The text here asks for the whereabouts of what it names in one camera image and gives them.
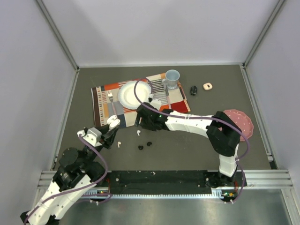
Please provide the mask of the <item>white earbud charging case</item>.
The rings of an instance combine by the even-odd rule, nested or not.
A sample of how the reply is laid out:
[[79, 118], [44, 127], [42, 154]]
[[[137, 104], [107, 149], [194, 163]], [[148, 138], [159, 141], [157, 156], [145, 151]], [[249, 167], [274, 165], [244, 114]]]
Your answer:
[[120, 119], [117, 115], [113, 115], [107, 119], [107, 124], [109, 125], [109, 129], [114, 129], [120, 125]]

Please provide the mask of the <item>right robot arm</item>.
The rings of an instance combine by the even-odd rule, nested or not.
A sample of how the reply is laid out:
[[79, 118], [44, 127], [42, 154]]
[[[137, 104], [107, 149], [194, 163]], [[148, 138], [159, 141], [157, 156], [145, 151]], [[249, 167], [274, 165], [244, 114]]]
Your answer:
[[172, 109], [160, 112], [148, 103], [140, 105], [136, 112], [135, 125], [144, 129], [184, 131], [208, 138], [219, 155], [220, 164], [216, 175], [206, 173], [207, 184], [216, 188], [234, 183], [241, 129], [224, 112], [218, 111], [214, 115], [201, 117]]

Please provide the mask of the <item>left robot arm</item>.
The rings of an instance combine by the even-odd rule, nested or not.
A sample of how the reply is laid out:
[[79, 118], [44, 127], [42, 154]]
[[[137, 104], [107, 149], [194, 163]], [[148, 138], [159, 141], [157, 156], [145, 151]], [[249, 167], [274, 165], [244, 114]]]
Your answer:
[[82, 150], [67, 148], [59, 160], [59, 168], [36, 206], [21, 214], [25, 225], [57, 225], [65, 213], [87, 191], [106, 182], [108, 164], [100, 154], [109, 149], [119, 124], [84, 128], [77, 136]]

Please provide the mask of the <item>black earbud case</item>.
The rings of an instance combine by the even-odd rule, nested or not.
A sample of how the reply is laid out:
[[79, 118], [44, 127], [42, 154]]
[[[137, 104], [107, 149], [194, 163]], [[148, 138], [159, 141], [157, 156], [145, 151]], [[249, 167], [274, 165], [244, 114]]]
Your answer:
[[195, 96], [198, 92], [198, 88], [196, 86], [192, 86], [190, 88], [190, 95]]

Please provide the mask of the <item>beige earbud case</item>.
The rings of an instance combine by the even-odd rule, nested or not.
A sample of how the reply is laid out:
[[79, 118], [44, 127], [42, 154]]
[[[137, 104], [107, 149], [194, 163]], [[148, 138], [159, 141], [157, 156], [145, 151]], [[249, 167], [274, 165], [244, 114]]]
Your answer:
[[205, 83], [204, 85], [203, 85], [203, 89], [205, 90], [205, 91], [208, 91], [208, 90], [211, 90], [213, 88], [213, 86], [212, 86], [212, 84], [211, 83]]

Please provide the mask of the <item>white paper plate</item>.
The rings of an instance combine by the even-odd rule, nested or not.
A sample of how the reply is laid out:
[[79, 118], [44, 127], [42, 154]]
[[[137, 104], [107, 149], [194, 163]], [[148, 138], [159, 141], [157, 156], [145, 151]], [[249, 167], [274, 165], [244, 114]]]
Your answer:
[[136, 81], [129, 81], [118, 92], [119, 102], [127, 109], [135, 110], [140, 105], [140, 102], [135, 97], [135, 93], [142, 102], [148, 102], [148, 97], [151, 93], [151, 87], [143, 81], [138, 82], [134, 92], [135, 84]]

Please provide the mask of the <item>patchwork placemat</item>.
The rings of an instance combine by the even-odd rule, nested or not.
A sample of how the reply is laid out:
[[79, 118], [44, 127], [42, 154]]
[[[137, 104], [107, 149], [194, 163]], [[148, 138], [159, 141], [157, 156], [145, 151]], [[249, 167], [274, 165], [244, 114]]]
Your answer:
[[[148, 102], [149, 97], [161, 102], [160, 110], [173, 109], [180, 113], [191, 112], [183, 87], [178, 82], [173, 90], [165, 85], [165, 73], [143, 78], [136, 87], [138, 99]], [[134, 95], [136, 79], [98, 86], [91, 89], [94, 125], [107, 124], [109, 117], [117, 115], [120, 127], [133, 126], [137, 116], [136, 109], [140, 105]]]

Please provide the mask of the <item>light blue mug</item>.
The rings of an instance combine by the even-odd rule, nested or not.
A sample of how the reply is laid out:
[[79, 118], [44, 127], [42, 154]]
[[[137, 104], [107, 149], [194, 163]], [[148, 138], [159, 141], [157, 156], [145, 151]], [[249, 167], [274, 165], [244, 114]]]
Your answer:
[[165, 78], [162, 80], [163, 84], [170, 90], [177, 88], [180, 73], [177, 70], [171, 69], [165, 73]]

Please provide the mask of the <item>pink dotted plate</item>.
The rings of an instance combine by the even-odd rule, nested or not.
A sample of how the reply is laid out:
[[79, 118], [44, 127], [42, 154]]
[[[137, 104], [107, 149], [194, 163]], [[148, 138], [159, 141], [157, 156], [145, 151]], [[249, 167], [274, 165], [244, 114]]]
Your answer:
[[236, 109], [227, 109], [224, 110], [224, 113], [241, 129], [247, 139], [253, 135], [254, 125], [244, 112]]

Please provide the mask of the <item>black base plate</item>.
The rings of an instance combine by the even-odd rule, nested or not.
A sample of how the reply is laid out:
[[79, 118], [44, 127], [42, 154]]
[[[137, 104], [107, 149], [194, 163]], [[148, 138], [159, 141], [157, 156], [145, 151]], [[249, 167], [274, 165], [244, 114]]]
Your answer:
[[108, 188], [114, 195], [210, 194], [212, 188], [234, 189], [246, 185], [241, 172], [226, 178], [218, 171], [111, 171], [98, 188]]

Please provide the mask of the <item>aluminium frame rail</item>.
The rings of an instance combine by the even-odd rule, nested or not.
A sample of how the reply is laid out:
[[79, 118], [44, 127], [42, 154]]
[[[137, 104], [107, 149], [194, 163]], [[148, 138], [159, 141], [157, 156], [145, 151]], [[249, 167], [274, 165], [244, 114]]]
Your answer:
[[250, 189], [291, 189], [286, 170], [237, 171], [232, 183], [215, 171], [111, 171], [82, 199], [217, 199], [232, 202]]

